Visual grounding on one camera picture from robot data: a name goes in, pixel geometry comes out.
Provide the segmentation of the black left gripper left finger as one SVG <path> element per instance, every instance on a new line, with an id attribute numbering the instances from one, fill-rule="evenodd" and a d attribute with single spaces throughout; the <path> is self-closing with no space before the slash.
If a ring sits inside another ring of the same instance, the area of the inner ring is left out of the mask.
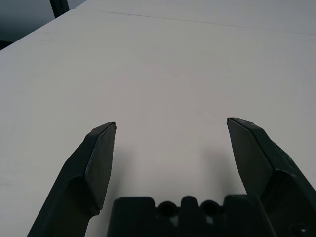
<path id="1" fill-rule="evenodd" d="M 115 122 L 92 129 L 64 163 L 28 235 L 83 237 L 103 208 L 112 171 Z"/>

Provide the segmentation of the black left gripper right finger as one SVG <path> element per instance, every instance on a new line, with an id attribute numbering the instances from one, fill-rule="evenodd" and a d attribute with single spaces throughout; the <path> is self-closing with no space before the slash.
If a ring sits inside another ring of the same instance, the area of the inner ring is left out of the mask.
<path id="1" fill-rule="evenodd" d="M 316 235 L 316 192 L 292 158 L 264 129 L 239 118 L 227 126 L 238 173 L 260 202 L 278 237 Z"/>

